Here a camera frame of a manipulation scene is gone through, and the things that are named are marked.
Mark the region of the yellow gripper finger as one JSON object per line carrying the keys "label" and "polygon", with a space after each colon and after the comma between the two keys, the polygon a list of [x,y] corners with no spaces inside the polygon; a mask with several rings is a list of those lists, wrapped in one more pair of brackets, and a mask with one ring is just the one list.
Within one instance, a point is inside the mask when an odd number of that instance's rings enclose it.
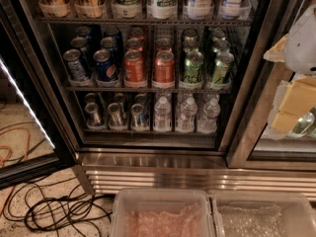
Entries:
{"label": "yellow gripper finger", "polygon": [[270,62],[284,62],[284,48],[287,36],[283,36],[273,47],[264,54],[264,60]]}
{"label": "yellow gripper finger", "polygon": [[282,81],[276,89],[271,128],[289,133],[298,120],[316,106],[316,78],[304,76],[291,82]]}

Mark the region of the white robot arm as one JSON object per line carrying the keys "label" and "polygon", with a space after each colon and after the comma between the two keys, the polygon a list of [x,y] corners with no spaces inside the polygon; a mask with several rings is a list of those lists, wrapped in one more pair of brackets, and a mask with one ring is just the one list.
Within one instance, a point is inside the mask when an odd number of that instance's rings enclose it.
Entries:
{"label": "white robot arm", "polygon": [[291,82],[282,81],[277,87],[268,119],[272,135],[285,137],[316,106],[316,5],[305,10],[264,59],[295,73]]}

